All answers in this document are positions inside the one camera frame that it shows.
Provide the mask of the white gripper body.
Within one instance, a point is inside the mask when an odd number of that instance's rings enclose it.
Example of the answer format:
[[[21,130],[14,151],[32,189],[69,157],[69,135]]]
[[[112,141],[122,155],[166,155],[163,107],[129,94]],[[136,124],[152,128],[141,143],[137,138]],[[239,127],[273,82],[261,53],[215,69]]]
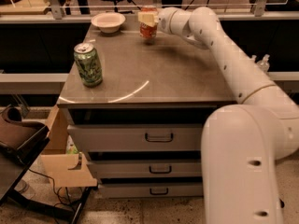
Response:
[[[177,34],[179,22],[176,20],[178,8],[162,8],[158,13],[158,30],[166,34]]]

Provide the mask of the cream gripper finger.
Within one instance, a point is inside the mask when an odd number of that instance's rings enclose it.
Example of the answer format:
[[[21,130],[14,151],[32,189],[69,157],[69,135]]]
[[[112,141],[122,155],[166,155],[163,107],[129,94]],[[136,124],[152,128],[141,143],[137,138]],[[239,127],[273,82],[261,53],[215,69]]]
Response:
[[[138,21],[146,24],[149,27],[154,27],[158,24],[157,11],[140,11],[138,13]]]

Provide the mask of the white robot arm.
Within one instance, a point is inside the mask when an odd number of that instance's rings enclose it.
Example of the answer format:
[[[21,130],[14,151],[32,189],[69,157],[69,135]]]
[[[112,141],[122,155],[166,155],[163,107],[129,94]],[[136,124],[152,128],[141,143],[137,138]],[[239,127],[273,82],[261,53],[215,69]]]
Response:
[[[138,19],[209,49],[235,98],[202,132],[206,224],[283,224],[275,162],[299,148],[298,105],[223,31],[212,9],[167,7]]]

